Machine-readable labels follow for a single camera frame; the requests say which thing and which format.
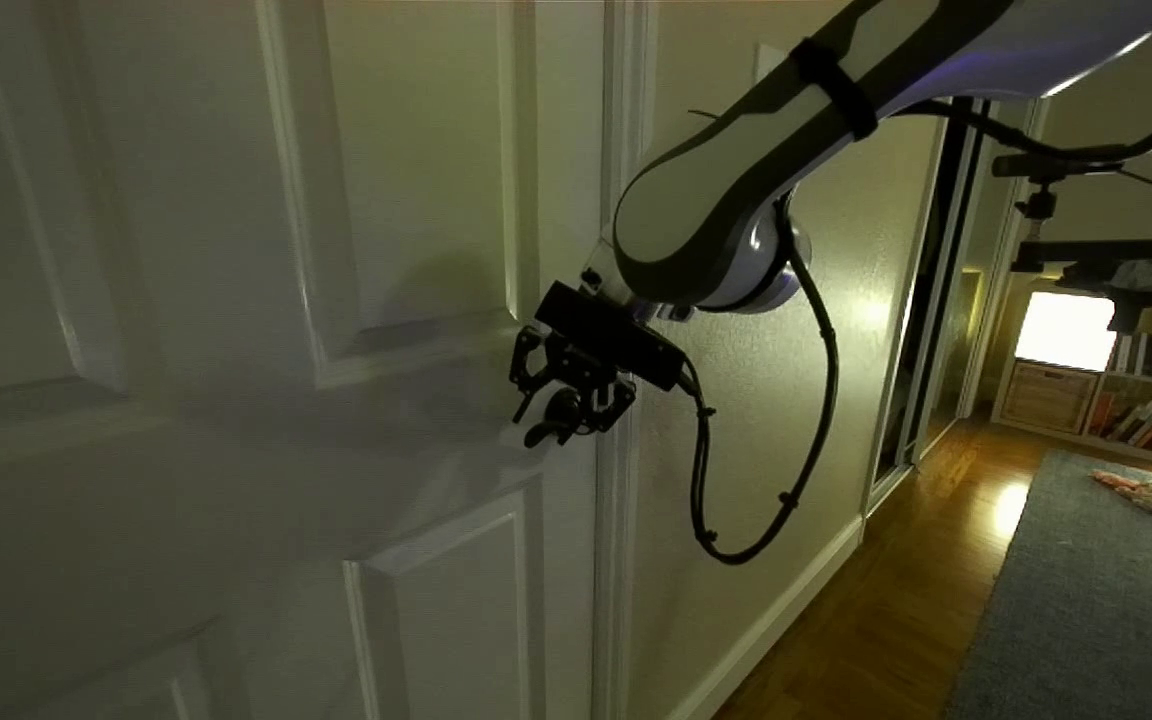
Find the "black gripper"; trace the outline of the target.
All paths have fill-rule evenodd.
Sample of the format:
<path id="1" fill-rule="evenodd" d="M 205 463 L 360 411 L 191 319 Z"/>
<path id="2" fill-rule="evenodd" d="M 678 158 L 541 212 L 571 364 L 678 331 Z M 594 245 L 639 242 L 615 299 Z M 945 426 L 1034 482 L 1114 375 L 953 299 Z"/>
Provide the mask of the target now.
<path id="1" fill-rule="evenodd" d="M 537 319 L 547 337 L 519 328 L 508 361 L 508 384 L 519 393 L 515 426 L 547 382 L 558 393 L 545 420 L 582 426 L 577 431 L 607 431 L 632 409 L 638 382 L 658 387 L 686 382 L 686 354 L 595 292 L 553 286 Z"/>

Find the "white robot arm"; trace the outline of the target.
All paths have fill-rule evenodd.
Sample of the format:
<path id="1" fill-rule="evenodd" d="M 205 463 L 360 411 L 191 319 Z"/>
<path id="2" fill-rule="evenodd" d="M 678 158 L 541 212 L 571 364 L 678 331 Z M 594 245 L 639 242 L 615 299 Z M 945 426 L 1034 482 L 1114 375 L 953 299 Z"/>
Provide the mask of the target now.
<path id="1" fill-rule="evenodd" d="M 553 286 L 515 337 L 508 382 L 523 446 L 607 431 L 632 382 L 678 387 L 686 354 L 658 307 L 767 314 L 802 275 L 771 220 L 812 170 L 938 95 L 1041 95 L 1126 58 L 1152 0 L 848 0 L 767 76 L 620 191 L 582 286 Z"/>

